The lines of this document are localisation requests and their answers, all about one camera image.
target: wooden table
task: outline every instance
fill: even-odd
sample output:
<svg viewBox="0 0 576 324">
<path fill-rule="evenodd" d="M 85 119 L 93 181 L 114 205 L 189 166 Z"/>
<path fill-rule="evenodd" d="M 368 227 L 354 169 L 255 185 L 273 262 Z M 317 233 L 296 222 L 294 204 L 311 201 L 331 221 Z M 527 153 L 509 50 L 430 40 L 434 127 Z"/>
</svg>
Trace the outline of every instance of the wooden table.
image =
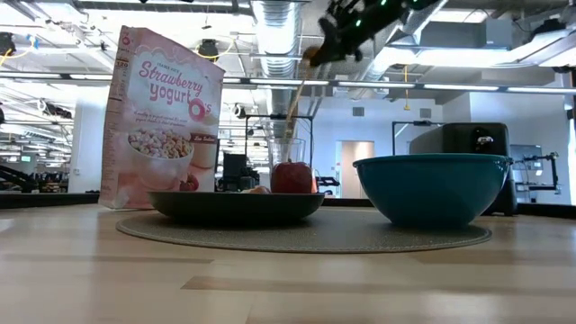
<svg viewBox="0 0 576 324">
<path fill-rule="evenodd" d="M 0 323 L 576 322 L 576 221 L 481 218 L 492 241 L 381 255 L 182 247 L 97 205 L 0 211 Z"/>
</svg>

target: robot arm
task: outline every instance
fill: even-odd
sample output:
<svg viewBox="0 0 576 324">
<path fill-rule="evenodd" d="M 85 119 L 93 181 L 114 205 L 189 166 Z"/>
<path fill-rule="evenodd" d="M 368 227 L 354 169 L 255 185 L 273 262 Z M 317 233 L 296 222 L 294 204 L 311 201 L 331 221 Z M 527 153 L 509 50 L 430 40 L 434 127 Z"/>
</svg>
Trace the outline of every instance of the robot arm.
<svg viewBox="0 0 576 324">
<path fill-rule="evenodd" d="M 318 20 L 324 33 L 324 42 L 310 57 L 312 67 L 346 59 L 354 55 L 356 61 L 362 59 L 358 49 L 364 42 L 374 39 L 377 32 L 398 21 L 412 10 L 422 10 L 438 0 L 363 0 L 364 10 L 355 6 L 360 0 L 331 0 L 326 16 Z"/>
</svg>

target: cereal box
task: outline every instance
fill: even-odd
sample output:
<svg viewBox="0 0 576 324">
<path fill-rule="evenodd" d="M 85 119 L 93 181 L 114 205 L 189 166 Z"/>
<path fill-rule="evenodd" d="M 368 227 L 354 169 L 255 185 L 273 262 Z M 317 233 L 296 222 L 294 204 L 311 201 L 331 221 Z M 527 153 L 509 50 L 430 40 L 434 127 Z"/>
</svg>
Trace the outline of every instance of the cereal box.
<svg viewBox="0 0 576 324">
<path fill-rule="evenodd" d="M 151 208 L 147 192 L 214 190 L 224 71 L 123 26 L 108 95 L 100 204 Z"/>
</svg>

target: white wall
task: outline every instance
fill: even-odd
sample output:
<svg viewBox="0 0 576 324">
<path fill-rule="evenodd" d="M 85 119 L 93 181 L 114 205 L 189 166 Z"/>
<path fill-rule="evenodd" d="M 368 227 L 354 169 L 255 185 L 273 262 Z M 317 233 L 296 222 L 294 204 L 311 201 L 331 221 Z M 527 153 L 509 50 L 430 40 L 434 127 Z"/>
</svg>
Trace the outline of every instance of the white wall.
<svg viewBox="0 0 576 324">
<path fill-rule="evenodd" d="M 568 145 L 568 171 L 570 172 L 570 197 L 572 204 L 576 204 L 576 130 L 574 119 L 569 123 L 570 142 Z"/>
<path fill-rule="evenodd" d="M 104 116 L 108 87 L 78 88 L 68 192 L 100 190 Z"/>
<path fill-rule="evenodd" d="M 554 82 L 548 86 L 561 86 Z M 538 192 L 539 203 L 571 204 L 568 168 L 569 123 L 564 97 L 544 94 L 470 94 L 472 122 L 503 122 L 508 126 L 510 144 L 540 145 L 543 154 L 558 152 L 556 161 L 562 194 Z M 552 169 L 544 162 L 544 172 L 530 181 L 552 183 Z"/>
<path fill-rule="evenodd" d="M 299 101 L 300 109 L 308 108 L 310 98 Z M 409 111 L 404 110 L 405 102 L 398 100 L 364 99 L 358 101 L 346 98 L 326 97 L 314 119 L 314 156 L 312 165 L 322 176 L 335 176 L 336 145 L 339 140 L 367 140 L 374 142 L 377 157 L 392 154 L 392 121 L 413 122 L 420 120 L 419 109 L 432 109 L 432 122 L 442 121 L 442 106 L 434 100 L 410 100 Z M 353 117 L 352 107 L 364 107 L 364 117 Z M 397 138 L 397 153 L 407 154 L 407 142 L 428 127 L 409 126 Z M 299 123 L 298 137 L 310 145 L 308 132 Z M 309 149 L 306 149 L 306 161 L 309 161 Z"/>
<path fill-rule="evenodd" d="M 462 94 L 442 107 L 444 122 L 470 122 L 470 94 Z"/>
</svg>

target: ceiling light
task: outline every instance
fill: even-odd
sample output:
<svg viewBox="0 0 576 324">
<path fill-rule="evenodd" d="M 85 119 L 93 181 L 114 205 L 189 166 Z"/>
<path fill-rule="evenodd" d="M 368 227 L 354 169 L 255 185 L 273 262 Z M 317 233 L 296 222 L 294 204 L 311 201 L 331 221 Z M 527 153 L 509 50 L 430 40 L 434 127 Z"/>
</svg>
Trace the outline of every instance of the ceiling light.
<svg viewBox="0 0 576 324">
<path fill-rule="evenodd" d="M 0 77 L 22 77 L 22 78 L 60 78 L 59 74 L 53 73 L 18 73 L 18 72 L 0 72 Z"/>
<path fill-rule="evenodd" d="M 328 81 L 321 81 L 321 80 L 306 80 L 304 81 L 306 86 L 327 86 L 329 84 Z"/>
<path fill-rule="evenodd" d="M 433 90 L 462 90 L 462 91 L 496 91 L 495 85 L 424 85 L 425 89 Z"/>
<path fill-rule="evenodd" d="M 296 85 L 258 85 L 258 90 L 298 90 Z"/>
<path fill-rule="evenodd" d="M 67 162 L 64 158 L 41 157 L 38 160 L 39 160 L 39 162 L 46 162 L 46 163 L 65 163 L 65 162 Z"/>
<path fill-rule="evenodd" d="M 54 152 L 51 151 L 48 155 L 52 158 L 70 158 L 71 155 L 69 153 L 62 153 L 62 152 Z"/>
<path fill-rule="evenodd" d="M 546 87 L 514 87 L 511 86 L 507 89 L 511 93 L 522 94 L 542 94 L 542 95 L 576 95 L 576 89 L 572 88 L 546 88 Z"/>
<path fill-rule="evenodd" d="M 78 0 L 79 2 L 100 2 L 100 3 L 121 3 L 121 4 L 133 4 L 132 0 Z M 189 5 L 190 1 L 176 1 L 176 0 L 147 0 L 143 3 L 147 5 Z"/>
<path fill-rule="evenodd" d="M 102 80 L 102 81 L 108 81 L 108 80 L 112 80 L 112 75 L 70 75 L 71 78 L 76 79 L 76 80 Z"/>
<path fill-rule="evenodd" d="M 241 79 L 238 77 L 224 77 L 224 84 L 240 83 Z"/>
<path fill-rule="evenodd" d="M 418 54 L 414 63 L 454 68 L 489 68 L 511 60 L 507 50 L 427 49 Z"/>
<path fill-rule="evenodd" d="M 10 125 L 46 125 L 46 126 L 74 126 L 73 121 L 7 121 Z"/>
<path fill-rule="evenodd" d="M 481 23 L 493 10 L 442 8 L 430 18 L 431 22 L 441 23 Z"/>
<path fill-rule="evenodd" d="M 28 149 L 37 149 L 39 152 L 43 152 L 42 149 L 46 149 L 46 147 L 43 147 L 41 145 L 29 145 L 29 144 L 26 144 L 24 142 L 22 144 L 24 144 L 24 146 Z"/>
<path fill-rule="evenodd" d="M 371 88 L 399 88 L 399 89 L 412 89 L 415 85 L 409 83 L 393 83 L 393 82 L 354 82 L 354 81 L 339 81 L 339 86 L 348 87 L 371 87 Z"/>
<path fill-rule="evenodd" d="M 289 80 L 289 79 L 261 78 L 261 79 L 250 79 L 250 83 L 255 85 L 299 86 L 302 83 L 302 81 Z"/>
<path fill-rule="evenodd" d="M 5 152 L 0 152 L 0 157 L 19 157 L 20 156 L 20 152 L 9 152 L 9 151 L 5 151 Z"/>
<path fill-rule="evenodd" d="M 55 144 L 42 144 L 44 149 L 55 149 L 55 150 L 59 150 L 60 152 L 64 152 L 64 153 L 72 153 L 72 149 L 71 148 L 65 148 L 64 145 L 65 144 L 62 144 L 61 146 L 55 145 Z"/>
<path fill-rule="evenodd" d="M 216 40 L 204 39 L 196 50 L 203 58 L 208 59 L 210 62 L 216 62 L 220 57 L 218 48 L 216 47 Z"/>
</svg>

